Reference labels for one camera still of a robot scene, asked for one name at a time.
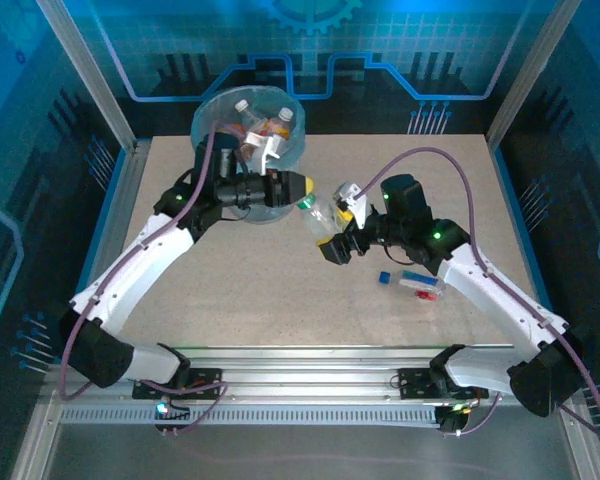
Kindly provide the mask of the white label bottle green cap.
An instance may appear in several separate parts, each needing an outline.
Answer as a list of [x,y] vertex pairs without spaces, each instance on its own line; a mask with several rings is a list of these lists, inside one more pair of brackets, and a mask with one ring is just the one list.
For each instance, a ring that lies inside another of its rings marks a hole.
[[299,203],[298,208],[305,226],[316,240],[324,240],[342,232],[338,216],[332,202],[323,196],[309,194]]

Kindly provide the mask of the clear bottle blue cap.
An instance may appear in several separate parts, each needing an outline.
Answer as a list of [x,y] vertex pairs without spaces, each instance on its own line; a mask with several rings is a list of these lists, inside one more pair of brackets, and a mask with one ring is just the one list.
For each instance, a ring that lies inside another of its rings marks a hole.
[[382,271],[378,284],[383,288],[399,290],[424,301],[436,301],[444,295],[445,284],[437,277],[416,273],[410,270],[397,272]]

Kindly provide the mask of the clear plastic waste bin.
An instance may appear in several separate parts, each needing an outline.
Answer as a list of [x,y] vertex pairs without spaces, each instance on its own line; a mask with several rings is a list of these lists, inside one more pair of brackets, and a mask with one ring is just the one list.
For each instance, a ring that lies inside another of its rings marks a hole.
[[305,151],[305,111],[277,87],[224,90],[194,114],[192,185],[199,197],[190,215],[201,226],[235,220],[275,222],[313,194],[299,172]]

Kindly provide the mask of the blue plastic bin liner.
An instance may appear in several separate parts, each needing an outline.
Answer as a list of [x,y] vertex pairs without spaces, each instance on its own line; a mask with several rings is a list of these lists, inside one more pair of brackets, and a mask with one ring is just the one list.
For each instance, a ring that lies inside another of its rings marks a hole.
[[285,143],[281,159],[275,160],[272,168],[298,171],[305,150],[306,113],[296,99],[277,87],[257,85],[235,87],[222,90],[211,99],[204,101],[193,116],[190,131],[192,147],[195,148],[209,133],[214,120],[225,124],[238,123],[240,117],[234,106],[242,99],[246,99],[268,118],[276,116],[282,107],[287,107],[294,112],[290,139]]

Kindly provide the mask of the small black right controller board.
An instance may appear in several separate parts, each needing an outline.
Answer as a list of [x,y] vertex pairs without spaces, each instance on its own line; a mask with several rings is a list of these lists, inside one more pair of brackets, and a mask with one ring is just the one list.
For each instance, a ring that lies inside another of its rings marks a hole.
[[467,426],[471,408],[463,404],[435,408],[438,430],[443,434],[459,436]]

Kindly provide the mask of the small black controller board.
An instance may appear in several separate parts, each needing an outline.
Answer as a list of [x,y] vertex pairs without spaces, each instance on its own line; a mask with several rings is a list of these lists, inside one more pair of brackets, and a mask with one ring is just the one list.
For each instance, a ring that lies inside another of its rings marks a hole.
[[438,430],[443,434],[459,436],[467,426],[471,408],[463,404],[435,408]]
[[155,405],[154,426],[162,436],[177,435],[185,427],[183,421],[190,418],[190,408],[175,405],[171,399],[160,400]]

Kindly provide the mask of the grey metal lower panel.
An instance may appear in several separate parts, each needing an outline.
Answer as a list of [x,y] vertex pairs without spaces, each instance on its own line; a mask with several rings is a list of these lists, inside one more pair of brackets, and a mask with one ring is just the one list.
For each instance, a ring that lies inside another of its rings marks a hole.
[[61,429],[45,480],[574,480],[561,429],[515,410],[467,437],[405,427]]

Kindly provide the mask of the small black left controller board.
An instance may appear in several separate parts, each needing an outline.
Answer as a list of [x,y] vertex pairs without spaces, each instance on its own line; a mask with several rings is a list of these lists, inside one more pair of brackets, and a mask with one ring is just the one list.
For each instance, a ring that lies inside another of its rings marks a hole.
[[154,426],[162,436],[177,435],[185,427],[183,421],[190,418],[190,408],[175,405],[171,399],[160,400],[155,405]]

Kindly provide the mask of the aluminium front frame rail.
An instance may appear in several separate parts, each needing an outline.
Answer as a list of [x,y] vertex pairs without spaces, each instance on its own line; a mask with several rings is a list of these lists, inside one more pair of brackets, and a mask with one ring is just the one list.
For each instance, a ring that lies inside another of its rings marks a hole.
[[132,386],[150,380],[177,390],[186,387],[178,368],[218,369],[228,397],[242,404],[396,403],[401,369],[439,370],[460,387],[512,393],[508,369],[522,361],[508,345],[400,347],[217,347],[171,350],[138,346],[129,368],[106,388],[89,387],[82,398],[128,399]]

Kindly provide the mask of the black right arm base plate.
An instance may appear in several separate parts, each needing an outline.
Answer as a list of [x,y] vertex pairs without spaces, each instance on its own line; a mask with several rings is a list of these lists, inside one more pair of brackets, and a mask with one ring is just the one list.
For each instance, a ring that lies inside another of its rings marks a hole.
[[490,396],[487,389],[459,386],[446,373],[429,368],[398,369],[392,382],[402,400],[478,400]]

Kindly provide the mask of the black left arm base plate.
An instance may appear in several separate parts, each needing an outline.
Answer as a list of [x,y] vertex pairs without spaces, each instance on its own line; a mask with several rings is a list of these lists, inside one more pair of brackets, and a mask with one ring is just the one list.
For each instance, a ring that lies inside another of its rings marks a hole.
[[163,397],[177,400],[216,400],[223,387],[220,385],[223,371],[219,368],[191,368],[182,387],[170,385],[174,393],[156,389],[143,382],[135,382],[132,389],[134,400],[160,400]]

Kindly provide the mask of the aluminium left frame post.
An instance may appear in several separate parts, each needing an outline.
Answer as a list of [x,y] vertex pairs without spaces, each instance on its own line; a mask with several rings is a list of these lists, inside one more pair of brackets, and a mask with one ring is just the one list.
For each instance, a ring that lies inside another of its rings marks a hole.
[[126,153],[137,139],[63,0],[35,0],[108,127]]

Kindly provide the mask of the aluminium frame post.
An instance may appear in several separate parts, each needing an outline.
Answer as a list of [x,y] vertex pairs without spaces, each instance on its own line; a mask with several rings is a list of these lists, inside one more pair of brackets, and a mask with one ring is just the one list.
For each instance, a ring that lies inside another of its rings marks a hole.
[[108,127],[126,153],[137,139],[63,0],[35,0]]
[[544,71],[582,0],[556,0],[485,136],[494,153]]

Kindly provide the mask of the aluminium right frame post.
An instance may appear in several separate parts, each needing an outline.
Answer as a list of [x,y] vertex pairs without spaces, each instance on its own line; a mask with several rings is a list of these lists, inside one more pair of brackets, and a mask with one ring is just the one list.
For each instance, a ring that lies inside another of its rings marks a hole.
[[582,0],[556,0],[485,136],[494,153],[544,71]]

